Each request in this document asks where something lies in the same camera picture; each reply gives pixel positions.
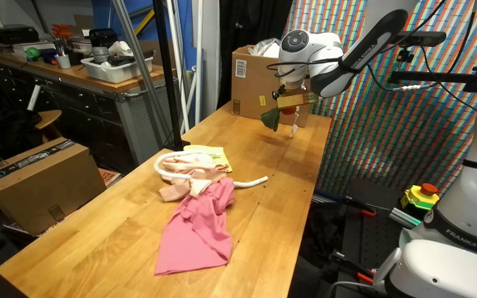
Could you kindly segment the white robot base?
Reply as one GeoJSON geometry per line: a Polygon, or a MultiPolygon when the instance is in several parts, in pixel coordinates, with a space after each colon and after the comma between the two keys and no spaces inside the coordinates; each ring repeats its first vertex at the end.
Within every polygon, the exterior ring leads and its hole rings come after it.
{"type": "Polygon", "coordinates": [[[477,119],[462,168],[419,226],[377,268],[389,298],[477,298],[477,119]]]}

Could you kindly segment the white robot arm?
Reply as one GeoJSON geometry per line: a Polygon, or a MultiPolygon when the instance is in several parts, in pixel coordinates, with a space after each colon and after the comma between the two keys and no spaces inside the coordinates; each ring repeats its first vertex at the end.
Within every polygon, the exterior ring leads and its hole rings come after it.
{"type": "Polygon", "coordinates": [[[308,94],[334,97],[405,26],[417,0],[369,0],[361,36],[343,49],[338,32],[291,29],[280,41],[275,62],[278,87],[271,92],[276,109],[308,104],[308,94]]]}

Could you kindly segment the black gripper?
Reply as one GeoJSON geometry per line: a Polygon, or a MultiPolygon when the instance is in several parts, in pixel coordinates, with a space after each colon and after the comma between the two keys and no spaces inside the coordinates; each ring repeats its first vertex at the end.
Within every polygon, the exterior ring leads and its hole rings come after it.
{"type": "MultiPolygon", "coordinates": [[[[278,87],[278,95],[281,94],[296,94],[296,92],[308,92],[308,89],[301,82],[286,82],[278,87]]],[[[299,107],[293,112],[293,123],[290,128],[290,137],[293,137],[298,130],[298,119],[299,119],[299,107]]]]}

